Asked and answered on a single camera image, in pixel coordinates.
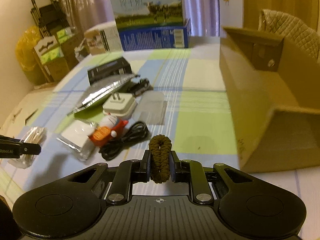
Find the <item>plaid bed sheet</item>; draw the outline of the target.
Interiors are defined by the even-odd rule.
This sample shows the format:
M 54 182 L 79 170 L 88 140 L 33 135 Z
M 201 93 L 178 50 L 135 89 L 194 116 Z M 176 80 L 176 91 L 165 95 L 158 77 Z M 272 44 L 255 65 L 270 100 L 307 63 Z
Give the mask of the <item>plaid bed sheet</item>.
M 75 113 L 90 87 L 82 61 L 33 126 L 48 128 L 13 218 L 23 239 L 309 239 L 319 230 L 319 65 L 287 38 L 233 29 L 190 49 L 109 53 L 142 61 L 153 90 L 135 109 L 112 96 Z M 61 142 L 75 119 L 106 113 L 172 141 L 170 184 L 156 195 L 149 143 L 112 161 Z

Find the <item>cardboard box with green tissues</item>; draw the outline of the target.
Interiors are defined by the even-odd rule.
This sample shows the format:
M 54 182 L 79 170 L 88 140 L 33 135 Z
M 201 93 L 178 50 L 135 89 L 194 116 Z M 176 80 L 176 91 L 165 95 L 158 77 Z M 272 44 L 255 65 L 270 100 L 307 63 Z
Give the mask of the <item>cardboard box with green tissues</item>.
M 78 64 L 75 48 L 81 42 L 78 30 L 67 27 L 37 43 L 33 56 L 48 82 L 60 82 Z

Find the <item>translucent plastic bag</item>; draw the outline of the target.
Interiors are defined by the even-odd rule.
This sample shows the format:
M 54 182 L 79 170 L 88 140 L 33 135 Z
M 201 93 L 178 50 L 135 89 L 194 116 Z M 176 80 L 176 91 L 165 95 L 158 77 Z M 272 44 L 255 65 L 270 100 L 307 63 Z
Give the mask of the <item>translucent plastic bag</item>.
M 146 91 L 142 94 L 132 118 L 148 125 L 164 124 L 166 102 L 164 94 L 159 91 Z

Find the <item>black shaver box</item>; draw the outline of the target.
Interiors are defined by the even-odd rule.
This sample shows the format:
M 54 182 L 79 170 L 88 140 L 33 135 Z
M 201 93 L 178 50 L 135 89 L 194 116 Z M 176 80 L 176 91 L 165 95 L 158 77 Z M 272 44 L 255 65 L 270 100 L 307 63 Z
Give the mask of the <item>black shaver box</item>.
M 90 85 L 108 76 L 119 74 L 132 74 L 131 65 L 124 57 L 93 67 L 87 71 Z

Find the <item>Doraemon toy red package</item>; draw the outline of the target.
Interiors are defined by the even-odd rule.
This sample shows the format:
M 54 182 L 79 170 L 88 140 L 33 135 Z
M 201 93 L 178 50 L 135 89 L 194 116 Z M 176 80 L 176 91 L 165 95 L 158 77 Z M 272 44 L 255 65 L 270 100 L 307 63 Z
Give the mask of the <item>Doraemon toy red package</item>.
M 128 120 L 123 120 L 115 115 L 106 115 L 99 122 L 93 134 L 89 136 L 89 139 L 95 146 L 103 147 L 107 142 L 119 139 L 128 123 Z

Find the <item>white power adapter plug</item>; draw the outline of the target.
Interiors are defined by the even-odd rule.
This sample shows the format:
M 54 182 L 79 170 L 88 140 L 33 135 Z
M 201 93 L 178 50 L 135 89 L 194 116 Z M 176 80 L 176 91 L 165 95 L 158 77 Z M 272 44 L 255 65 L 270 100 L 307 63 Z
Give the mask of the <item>white power adapter plug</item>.
M 114 93 L 103 104 L 105 115 L 114 115 L 118 118 L 128 120 L 131 118 L 137 102 L 131 93 Z

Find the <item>white item in clear wrapper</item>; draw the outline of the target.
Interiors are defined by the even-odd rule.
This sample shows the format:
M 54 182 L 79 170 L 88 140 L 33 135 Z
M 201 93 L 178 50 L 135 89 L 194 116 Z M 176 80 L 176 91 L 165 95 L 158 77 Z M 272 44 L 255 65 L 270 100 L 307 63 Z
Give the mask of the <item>white item in clear wrapper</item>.
M 58 136 L 57 140 L 71 150 L 80 161 L 87 161 L 95 149 L 90 136 L 97 128 L 96 122 L 74 119 Z

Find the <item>cotton swabs plastic pack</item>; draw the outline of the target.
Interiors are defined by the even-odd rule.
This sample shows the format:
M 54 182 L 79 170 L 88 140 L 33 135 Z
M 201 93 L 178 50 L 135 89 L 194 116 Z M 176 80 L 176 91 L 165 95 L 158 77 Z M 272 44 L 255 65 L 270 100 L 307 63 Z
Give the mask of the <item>cotton swabs plastic pack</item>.
M 41 152 L 41 146 L 43 145 L 47 137 L 47 129 L 44 127 L 31 127 L 20 139 L 23 144 L 30 144 L 28 147 L 23 146 L 22 155 L 18 159 L 12 158 L 8 161 L 9 164 L 16 168 L 26 169 L 29 168 L 36 157 Z

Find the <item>milk carton box with cow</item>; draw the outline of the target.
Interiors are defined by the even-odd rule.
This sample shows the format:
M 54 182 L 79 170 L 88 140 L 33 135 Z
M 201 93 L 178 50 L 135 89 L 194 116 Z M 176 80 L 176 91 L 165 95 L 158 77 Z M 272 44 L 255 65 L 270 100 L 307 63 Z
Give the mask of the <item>milk carton box with cow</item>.
M 182 0 L 110 0 L 119 31 L 182 26 Z

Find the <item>crumpled plastic bag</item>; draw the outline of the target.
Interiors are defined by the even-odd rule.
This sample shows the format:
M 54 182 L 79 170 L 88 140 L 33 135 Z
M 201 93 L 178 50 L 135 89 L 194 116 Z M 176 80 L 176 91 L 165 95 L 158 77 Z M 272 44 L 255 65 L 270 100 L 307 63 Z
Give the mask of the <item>crumpled plastic bag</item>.
M 77 59 L 78 62 L 81 62 L 90 54 L 85 38 L 81 41 L 81 43 L 77 47 L 74 48 L 74 52 L 75 52 L 75 58 Z

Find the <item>large open cardboard box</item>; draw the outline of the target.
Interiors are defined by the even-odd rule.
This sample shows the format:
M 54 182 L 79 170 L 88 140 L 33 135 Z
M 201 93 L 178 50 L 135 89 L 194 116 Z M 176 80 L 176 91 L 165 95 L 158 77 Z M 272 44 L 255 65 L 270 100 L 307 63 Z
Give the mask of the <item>large open cardboard box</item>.
M 319 165 L 319 64 L 288 38 L 225 28 L 220 70 L 240 169 L 247 173 Z

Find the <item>silver foil pouch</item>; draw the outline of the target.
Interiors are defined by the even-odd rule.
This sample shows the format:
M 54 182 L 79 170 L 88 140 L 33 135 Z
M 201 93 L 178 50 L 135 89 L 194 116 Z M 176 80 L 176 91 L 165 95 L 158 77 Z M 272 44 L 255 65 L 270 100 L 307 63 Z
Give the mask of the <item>silver foil pouch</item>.
M 99 80 L 84 91 L 75 107 L 67 115 L 76 114 L 88 108 L 101 105 L 112 94 L 136 77 L 140 77 L 140 75 L 119 74 Z

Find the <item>black toy car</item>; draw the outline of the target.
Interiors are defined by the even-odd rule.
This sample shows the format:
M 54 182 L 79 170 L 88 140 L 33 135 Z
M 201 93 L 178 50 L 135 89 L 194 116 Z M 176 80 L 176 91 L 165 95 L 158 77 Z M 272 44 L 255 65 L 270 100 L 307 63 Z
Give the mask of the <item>black toy car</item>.
M 153 87 L 150 85 L 150 81 L 144 78 L 131 85 L 126 92 L 132 94 L 134 97 L 138 97 L 148 90 L 153 90 Z

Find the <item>blue flat product box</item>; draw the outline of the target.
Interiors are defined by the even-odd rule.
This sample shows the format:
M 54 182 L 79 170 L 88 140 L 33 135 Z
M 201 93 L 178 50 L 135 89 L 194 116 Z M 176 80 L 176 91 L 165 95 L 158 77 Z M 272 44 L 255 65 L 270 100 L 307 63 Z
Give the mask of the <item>blue flat product box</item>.
M 188 48 L 190 20 L 184 26 L 167 26 L 126 30 L 119 33 L 124 51 L 145 49 Z

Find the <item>beige quilted cover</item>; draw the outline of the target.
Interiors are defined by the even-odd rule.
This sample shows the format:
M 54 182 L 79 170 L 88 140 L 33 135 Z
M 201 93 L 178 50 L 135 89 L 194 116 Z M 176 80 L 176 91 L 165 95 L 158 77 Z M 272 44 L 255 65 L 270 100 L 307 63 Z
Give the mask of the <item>beige quilted cover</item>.
M 318 61 L 319 35 L 300 18 L 282 11 L 263 9 L 259 15 L 258 30 L 288 38 L 308 56 Z

